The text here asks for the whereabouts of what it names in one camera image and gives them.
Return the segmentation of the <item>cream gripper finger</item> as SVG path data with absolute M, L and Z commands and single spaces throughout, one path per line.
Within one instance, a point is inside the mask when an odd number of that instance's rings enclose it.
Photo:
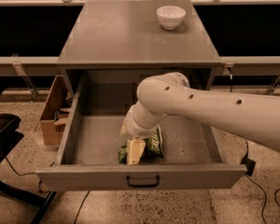
M 127 142 L 127 164 L 136 165 L 140 162 L 146 142 L 142 139 L 133 139 Z

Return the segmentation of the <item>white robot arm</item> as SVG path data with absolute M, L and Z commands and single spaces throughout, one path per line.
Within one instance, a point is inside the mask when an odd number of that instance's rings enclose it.
M 144 79 L 136 96 L 123 121 L 123 135 L 148 138 L 162 119 L 177 115 L 280 152 L 280 97 L 195 90 L 177 72 Z

